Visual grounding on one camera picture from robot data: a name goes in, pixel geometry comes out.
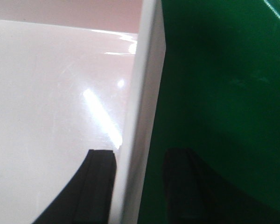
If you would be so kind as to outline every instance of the black object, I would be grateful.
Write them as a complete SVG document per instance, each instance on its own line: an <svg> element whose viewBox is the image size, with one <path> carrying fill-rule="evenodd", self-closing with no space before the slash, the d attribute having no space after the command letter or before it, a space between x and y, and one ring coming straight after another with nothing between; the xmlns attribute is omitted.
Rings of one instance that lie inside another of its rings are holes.
<svg viewBox="0 0 280 224"><path fill-rule="evenodd" d="M113 151L89 150L70 182L33 224L107 224L115 172Z"/></svg>
<svg viewBox="0 0 280 224"><path fill-rule="evenodd" d="M186 150L167 150L163 179L169 223L206 223L208 215Z"/></svg>
<svg viewBox="0 0 280 224"><path fill-rule="evenodd" d="M171 148L164 161L170 224L280 224L280 212L220 176L193 150Z"/></svg>

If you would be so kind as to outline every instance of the green surface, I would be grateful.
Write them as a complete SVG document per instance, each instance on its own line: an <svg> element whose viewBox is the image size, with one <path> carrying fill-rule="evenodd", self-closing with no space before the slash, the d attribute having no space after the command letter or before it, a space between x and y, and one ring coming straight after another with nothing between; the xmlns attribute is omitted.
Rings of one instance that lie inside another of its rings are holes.
<svg viewBox="0 0 280 224"><path fill-rule="evenodd" d="M165 224L169 147L280 211L280 0L163 0L167 53L139 224Z"/></svg>

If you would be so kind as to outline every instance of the white panel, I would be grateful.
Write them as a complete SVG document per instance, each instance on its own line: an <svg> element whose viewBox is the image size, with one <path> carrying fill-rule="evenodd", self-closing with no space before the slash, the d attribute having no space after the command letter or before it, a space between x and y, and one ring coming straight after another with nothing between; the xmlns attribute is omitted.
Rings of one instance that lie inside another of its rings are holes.
<svg viewBox="0 0 280 224"><path fill-rule="evenodd" d="M165 48L161 1L145 0L109 224L138 220Z"/></svg>
<svg viewBox="0 0 280 224"><path fill-rule="evenodd" d="M0 0L0 19L138 33L142 0Z"/></svg>
<svg viewBox="0 0 280 224"><path fill-rule="evenodd" d="M137 35L0 21L0 224L30 224L121 144Z"/></svg>

